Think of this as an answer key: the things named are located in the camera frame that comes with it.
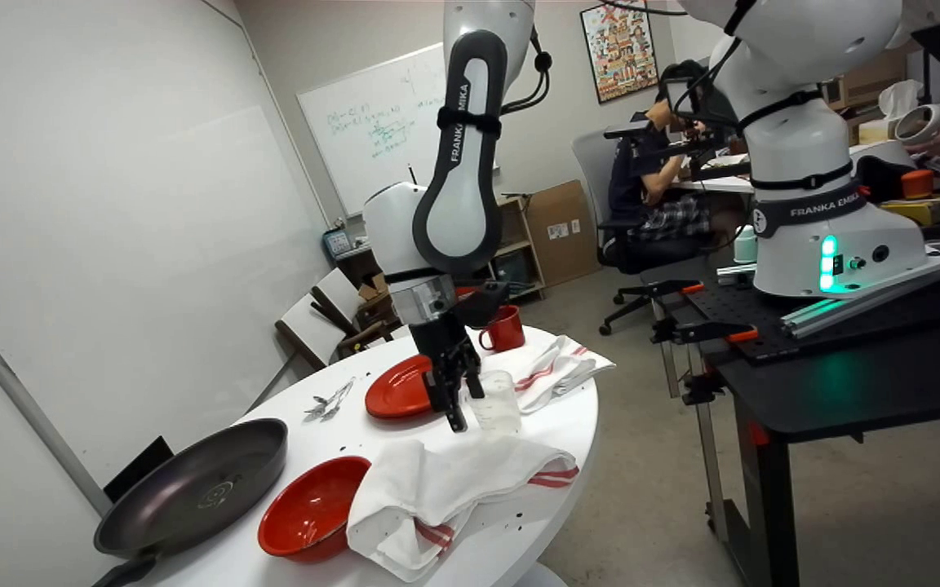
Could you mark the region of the red plate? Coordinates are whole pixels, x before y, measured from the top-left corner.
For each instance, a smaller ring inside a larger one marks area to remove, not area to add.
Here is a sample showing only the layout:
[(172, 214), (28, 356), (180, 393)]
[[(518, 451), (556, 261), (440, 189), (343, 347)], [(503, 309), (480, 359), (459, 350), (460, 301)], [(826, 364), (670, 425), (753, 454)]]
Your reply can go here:
[(411, 420), (430, 411), (428, 395), (430, 359), (410, 356), (387, 370), (365, 393), (365, 411), (376, 420)]

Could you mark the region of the red mug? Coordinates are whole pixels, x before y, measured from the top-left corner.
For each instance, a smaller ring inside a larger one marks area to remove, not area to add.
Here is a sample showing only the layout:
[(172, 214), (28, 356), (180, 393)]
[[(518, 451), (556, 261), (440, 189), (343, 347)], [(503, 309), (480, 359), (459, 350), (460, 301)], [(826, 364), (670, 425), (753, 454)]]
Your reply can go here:
[(518, 350), (527, 344), (524, 313), (515, 307), (503, 307), (484, 330), (480, 347), (487, 354)]

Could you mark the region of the white red-striped towel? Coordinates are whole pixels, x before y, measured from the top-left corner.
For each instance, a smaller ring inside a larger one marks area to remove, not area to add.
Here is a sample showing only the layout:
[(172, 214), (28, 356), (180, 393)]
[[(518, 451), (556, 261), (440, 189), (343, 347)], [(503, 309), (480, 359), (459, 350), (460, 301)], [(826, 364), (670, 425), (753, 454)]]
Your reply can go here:
[(608, 356), (573, 337), (556, 337), (524, 371), (514, 371), (515, 408), (537, 416), (603, 370), (611, 370)]

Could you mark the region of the wooden shelf unit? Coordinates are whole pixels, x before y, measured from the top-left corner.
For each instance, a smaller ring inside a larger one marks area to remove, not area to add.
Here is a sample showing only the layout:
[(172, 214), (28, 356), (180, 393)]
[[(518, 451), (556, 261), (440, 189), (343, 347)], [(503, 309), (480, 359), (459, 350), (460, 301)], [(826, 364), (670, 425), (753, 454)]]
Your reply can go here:
[(530, 195), (509, 192), (496, 201), (499, 246), (487, 268), (460, 279), (460, 288), (499, 284), (514, 304), (540, 296), (546, 291), (546, 271), (537, 255), (530, 225)]

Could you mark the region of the white towel near bowl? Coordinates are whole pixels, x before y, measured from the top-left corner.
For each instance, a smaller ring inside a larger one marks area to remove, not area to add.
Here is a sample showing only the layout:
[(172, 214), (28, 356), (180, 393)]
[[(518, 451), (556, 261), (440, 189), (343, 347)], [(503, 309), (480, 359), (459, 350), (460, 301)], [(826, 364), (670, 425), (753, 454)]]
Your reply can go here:
[(352, 499), (345, 545), (398, 578), (425, 582), (487, 503), (514, 499), (530, 482), (565, 490), (578, 460), (524, 435), (514, 395), (472, 406), (472, 426), (433, 442), (369, 448), (369, 472)]

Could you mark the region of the metal spoon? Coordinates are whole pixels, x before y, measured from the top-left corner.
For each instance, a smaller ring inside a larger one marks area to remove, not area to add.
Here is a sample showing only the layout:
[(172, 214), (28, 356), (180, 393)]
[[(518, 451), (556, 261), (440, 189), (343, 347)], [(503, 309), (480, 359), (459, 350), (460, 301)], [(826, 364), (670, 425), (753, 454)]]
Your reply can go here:
[(304, 411), (304, 420), (318, 420), (318, 417), (332, 417), (345, 397), (345, 393), (352, 387), (357, 378), (349, 378), (345, 385), (340, 385), (332, 395), (315, 395), (315, 408)]

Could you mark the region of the round white table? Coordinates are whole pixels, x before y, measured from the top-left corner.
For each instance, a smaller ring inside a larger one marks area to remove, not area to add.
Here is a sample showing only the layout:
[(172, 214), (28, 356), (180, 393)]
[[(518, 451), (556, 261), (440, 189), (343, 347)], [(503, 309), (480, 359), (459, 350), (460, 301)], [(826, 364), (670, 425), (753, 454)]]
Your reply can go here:
[(518, 582), (573, 517), (598, 435), (593, 374), (603, 356), (530, 330), (484, 359), (466, 426), (425, 416), (382, 420), (365, 408), (382, 371), (411, 359), (398, 337), (343, 359), (257, 411), (291, 426), (291, 479), (362, 456), (369, 479), (321, 560), (270, 559), (257, 517), (152, 573), (152, 587), (503, 587)]

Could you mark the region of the cardboard box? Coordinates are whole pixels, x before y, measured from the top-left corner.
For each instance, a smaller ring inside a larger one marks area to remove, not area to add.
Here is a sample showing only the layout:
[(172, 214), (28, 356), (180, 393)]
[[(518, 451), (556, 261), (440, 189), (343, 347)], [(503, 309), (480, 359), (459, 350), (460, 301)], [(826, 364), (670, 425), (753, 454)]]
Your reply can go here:
[(602, 268), (593, 213), (578, 179), (527, 200), (530, 230), (546, 284), (567, 284)]

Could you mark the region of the red bowl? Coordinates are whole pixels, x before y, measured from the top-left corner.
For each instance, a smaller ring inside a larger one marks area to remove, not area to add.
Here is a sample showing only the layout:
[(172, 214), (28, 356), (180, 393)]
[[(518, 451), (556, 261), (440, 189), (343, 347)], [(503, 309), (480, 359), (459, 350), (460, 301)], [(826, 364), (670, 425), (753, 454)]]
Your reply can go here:
[(291, 560), (338, 559), (365, 472), (365, 456), (332, 456), (301, 472), (263, 517), (257, 547)]

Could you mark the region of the seated person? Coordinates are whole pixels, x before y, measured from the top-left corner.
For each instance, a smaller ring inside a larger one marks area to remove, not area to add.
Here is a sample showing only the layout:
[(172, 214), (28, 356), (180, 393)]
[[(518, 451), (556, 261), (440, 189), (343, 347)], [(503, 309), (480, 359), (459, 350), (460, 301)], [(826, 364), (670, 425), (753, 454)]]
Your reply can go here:
[(731, 208), (700, 207), (691, 195), (677, 192), (677, 184), (691, 174), (691, 156), (674, 153), (670, 133), (689, 128), (731, 139), (735, 116), (727, 97), (708, 82), (708, 69), (700, 61), (670, 64), (662, 82), (686, 82), (703, 97), (704, 116), (677, 116), (665, 88), (655, 93), (655, 103), (646, 111), (636, 111), (643, 130), (618, 145), (608, 189), (611, 214), (633, 220), (646, 243), (686, 239), (700, 243), (704, 251), (725, 246), (735, 236), (739, 220)]

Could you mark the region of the whiteboard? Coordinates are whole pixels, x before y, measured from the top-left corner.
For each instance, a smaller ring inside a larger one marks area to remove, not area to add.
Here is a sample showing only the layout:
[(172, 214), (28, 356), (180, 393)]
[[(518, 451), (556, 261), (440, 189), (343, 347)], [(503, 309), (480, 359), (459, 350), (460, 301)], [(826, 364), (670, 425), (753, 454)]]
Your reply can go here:
[(433, 44), (299, 95), (349, 214), (391, 184), (430, 179), (443, 82), (443, 46)]

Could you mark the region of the black office chair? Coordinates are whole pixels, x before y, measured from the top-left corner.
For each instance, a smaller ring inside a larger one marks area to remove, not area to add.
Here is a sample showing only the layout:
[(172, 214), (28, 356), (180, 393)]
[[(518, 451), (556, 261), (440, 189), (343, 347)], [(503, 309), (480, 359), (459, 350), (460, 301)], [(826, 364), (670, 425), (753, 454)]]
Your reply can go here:
[(611, 169), (618, 161), (618, 139), (603, 130), (580, 133), (573, 145), (573, 153), (586, 175), (586, 195), (598, 225), (598, 261), (618, 268), (620, 273), (655, 271), (660, 266), (689, 261), (703, 251), (700, 243), (674, 239), (674, 243), (646, 243), (633, 220), (615, 220), (608, 189)]

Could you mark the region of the black frying pan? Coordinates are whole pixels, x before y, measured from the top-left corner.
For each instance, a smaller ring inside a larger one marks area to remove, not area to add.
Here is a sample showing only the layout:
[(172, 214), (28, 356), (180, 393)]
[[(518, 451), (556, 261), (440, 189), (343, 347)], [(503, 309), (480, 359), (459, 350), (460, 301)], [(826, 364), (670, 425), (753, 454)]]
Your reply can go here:
[(94, 547), (119, 566), (92, 587), (129, 587), (219, 536), (270, 494), (284, 460), (287, 425), (278, 417), (232, 425), (169, 456), (97, 521)]

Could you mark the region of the black work table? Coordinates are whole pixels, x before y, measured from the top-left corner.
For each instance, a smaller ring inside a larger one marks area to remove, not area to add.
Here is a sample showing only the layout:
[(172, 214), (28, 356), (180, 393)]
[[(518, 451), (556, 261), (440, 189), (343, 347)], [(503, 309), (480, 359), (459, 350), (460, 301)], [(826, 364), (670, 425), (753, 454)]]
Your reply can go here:
[(711, 496), (708, 528), (746, 587), (799, 587), (790, 445), (940, 420), (940, 282), (796, 341), (740, 284), (655, 279), (655, 344), (697, 347), (686, 400), (735, 397), (747, 508)]

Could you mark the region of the wall poster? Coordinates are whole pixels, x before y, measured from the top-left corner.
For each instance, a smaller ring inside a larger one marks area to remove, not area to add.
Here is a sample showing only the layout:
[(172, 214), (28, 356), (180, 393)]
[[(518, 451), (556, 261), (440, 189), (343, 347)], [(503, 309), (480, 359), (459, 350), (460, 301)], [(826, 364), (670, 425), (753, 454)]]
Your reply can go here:
[(655, 46), (643, 0), (611, 0), (578, 14), (593, 97), (602, 105), (655, 85)]

